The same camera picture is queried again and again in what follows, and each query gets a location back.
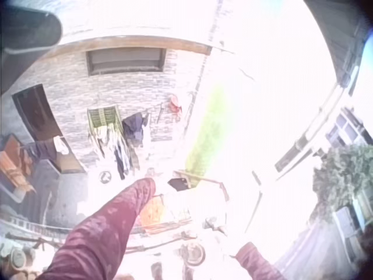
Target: tree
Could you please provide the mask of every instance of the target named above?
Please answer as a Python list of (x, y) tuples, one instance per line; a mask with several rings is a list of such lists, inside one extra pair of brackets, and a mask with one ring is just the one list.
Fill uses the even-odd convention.
[(314, 170), (318, 204), (311, 220), (320, 217), (329, 221), (333, 211), (351, 203), (358, 191), (367, 187), (373, 187), (373, 146), (330, 149), (321, 168)]

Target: person's arm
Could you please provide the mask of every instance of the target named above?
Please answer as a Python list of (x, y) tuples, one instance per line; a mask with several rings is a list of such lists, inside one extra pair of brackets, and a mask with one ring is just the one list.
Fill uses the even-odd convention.
[(235, 257), (253, 280), (285, 280), (251, 242), (244, 245)]
[(74, 228), (37, 280), (112, 280), (135, 219), (155, 191), (153, 179), (144, 178), (119, 193)]

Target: dark doorway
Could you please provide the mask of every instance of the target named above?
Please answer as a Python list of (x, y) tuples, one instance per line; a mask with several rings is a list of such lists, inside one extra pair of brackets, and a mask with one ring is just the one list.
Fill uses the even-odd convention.
[[(33, 86), (16, 93), (13, 95), (13, 100), (24, 124), (35, 141), (63, 136), (48, 104), (43, 85)], [(61, 173), (85, 172), (67, 141), (64, 138), (62, 140), (69, 148), (70, 153), (68, 155), (58, 153), (57, 160), (51, 160), (52, 164)]]

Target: window frame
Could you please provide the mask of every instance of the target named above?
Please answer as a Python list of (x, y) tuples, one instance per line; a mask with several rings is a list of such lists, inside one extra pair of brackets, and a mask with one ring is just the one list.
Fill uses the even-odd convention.
[[(131, 49), (134, 48), (147, 48), (147, 47), (128, 47)], [(117, 48), (104, 48), (100, 50), (109, 50), (109, 49), (117, 49)], [(160, 50), (160, 59), (159, 59), (159, 65), (158, 69), (136, 69), (136, 67), (129, 67), (129, 66), (123, 66), (122, 68), (113, 68), (113, 69), (106, 69), (103, 71), (95, 71), (94, 70), (94, 64), (92, 63), (92, 59), (90, 56), (90, 53), (93, 51), (100, 51), (100, 50), (91, 50), (91, 51), (86, 51), (86, 63), (87, 63), (87, 70), (88, 70), (88, 75), (89, 76), (97, 76), (97, 75), (106, 75), (106, 74), (117, 74), (117, 73), (134, 73), (134, 72), (163, 72), (164, 70), (164, 64), (166, 61), (166, 53), (167, 49), (166, 48), (151, 48), (151, 49), (159, 49)]]

